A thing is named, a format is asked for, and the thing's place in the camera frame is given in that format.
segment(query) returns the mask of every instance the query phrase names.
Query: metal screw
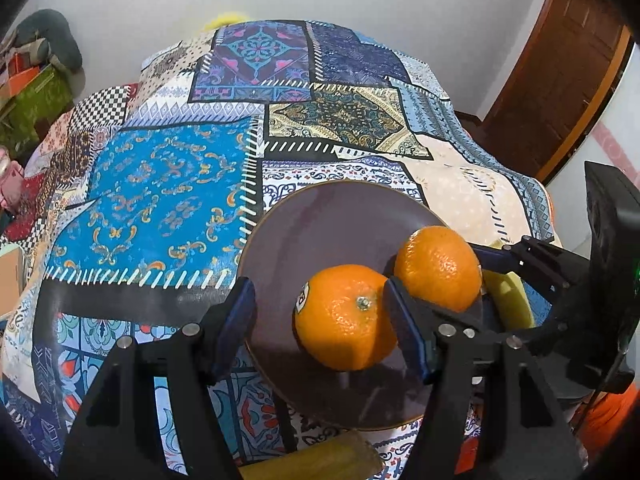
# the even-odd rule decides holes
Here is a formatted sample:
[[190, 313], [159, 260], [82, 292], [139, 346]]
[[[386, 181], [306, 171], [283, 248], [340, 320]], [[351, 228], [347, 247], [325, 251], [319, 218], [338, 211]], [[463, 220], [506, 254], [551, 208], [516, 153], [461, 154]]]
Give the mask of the metal screw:
[[509, 346], [509, 348], [513, 348], [514, 350], [518, 350], [520, 348], [522, 348], [522, 341], [519, 337], [514, 336], [514, 335], [510, 335], [507, 338], [507, 345]]
[[131, 345], [133, 345], [133, 338], [130, 335], [124, 335], [118, 338], [118, 340], [116, 341], [116, 345], [118, 346], [118, 348], [126, 350]]
[[187, 337], [195, 336], [200, 331], [200, 325], [197, 323], [187, 323], [182, 327], [182, 333]]
[[440, 332], [444, 337], [451, 337], [456, 335], [456, 327], [449, 323], [443, 323], [438, 327], [438, 332]]

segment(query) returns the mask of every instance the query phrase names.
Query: round purple plate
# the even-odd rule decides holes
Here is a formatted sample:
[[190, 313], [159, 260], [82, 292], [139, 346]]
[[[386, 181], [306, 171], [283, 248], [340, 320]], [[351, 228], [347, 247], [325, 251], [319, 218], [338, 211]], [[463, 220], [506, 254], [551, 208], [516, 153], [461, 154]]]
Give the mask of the round purple plate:
[[274, 391], [300, 413], [360, 430], [393, 428], [424, 414], [430, 388], [406, 369], [398, 347], [371, 368], [336, 372], [300, 348], [292, 314], [319, 270], [361, 264], [384, 272], [409, 235], [427, 225], [442, 222], [413, 198], [337, 180], [290, 194], [254, 229], [238, 269], [254, 282], [258, 306], [247, 346]]

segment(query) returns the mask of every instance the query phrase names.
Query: orange fruit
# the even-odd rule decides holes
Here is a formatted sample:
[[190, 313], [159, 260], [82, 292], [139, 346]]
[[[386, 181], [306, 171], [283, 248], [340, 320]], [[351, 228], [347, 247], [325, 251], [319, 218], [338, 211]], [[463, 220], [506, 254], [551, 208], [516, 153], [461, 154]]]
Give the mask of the orange fruit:
[[396, 346], [382, 306], [386, 277], [360, 265], [321, 270], [304, 286], [294, 313], [300, 344], [334, 370], [362, 370]]
[[474, 250], [444, 226], [412, 234], [398, 251], [394, 274], [412, 296], [456, 312], [471, 306], [482, 285]]

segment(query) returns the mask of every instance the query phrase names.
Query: pink stripe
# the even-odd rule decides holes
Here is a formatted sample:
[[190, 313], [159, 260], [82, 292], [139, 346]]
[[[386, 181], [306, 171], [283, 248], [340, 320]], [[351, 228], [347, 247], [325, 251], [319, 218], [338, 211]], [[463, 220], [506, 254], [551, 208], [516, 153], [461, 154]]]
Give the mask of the pink stripe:
[[622, 146], [620, 146], [611, 131], [602, 124], [601, 121], [598, 121], [593, 127], [593, 130], [591, 130], [591, 135], [596, 139], [596, 142], [604, 150], [612, 163], [620, 168], [620, 171], [640, 189], [640, 174], [638, 170], [634, 168], [634, 165], [628, 156], [626, 156], [625, 150], [622, 149]]

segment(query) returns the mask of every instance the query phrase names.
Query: patchwork quilt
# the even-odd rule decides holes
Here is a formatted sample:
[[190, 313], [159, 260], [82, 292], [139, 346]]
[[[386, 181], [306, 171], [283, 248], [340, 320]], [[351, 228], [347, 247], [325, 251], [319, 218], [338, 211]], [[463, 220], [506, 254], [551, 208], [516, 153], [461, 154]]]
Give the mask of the patchwork quilt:
[[[30, 276], [2, 325], [0, 399], [34, 453], [58, 470], [117, 338], [162, 339], [199, 320], [192, 291], [227, 295], [261, 216], [335, 179], [404, 192], [470, 242], [554, 234], [545, 189], [473, 142], [426, 63], [330, 23], [203, 33], [60, 117], [0, 237], [24, 250]], [[278, 399], [244, 349], [209, 393], [238, 464], [340, 431]], [[167, 465], [186, 473], [161, 379], [156, 403]], [[375, 478], [399, 476], [419, 426], [365, 434], [385, 463]], [[471, 406], [466, 435], [478, 434]]]

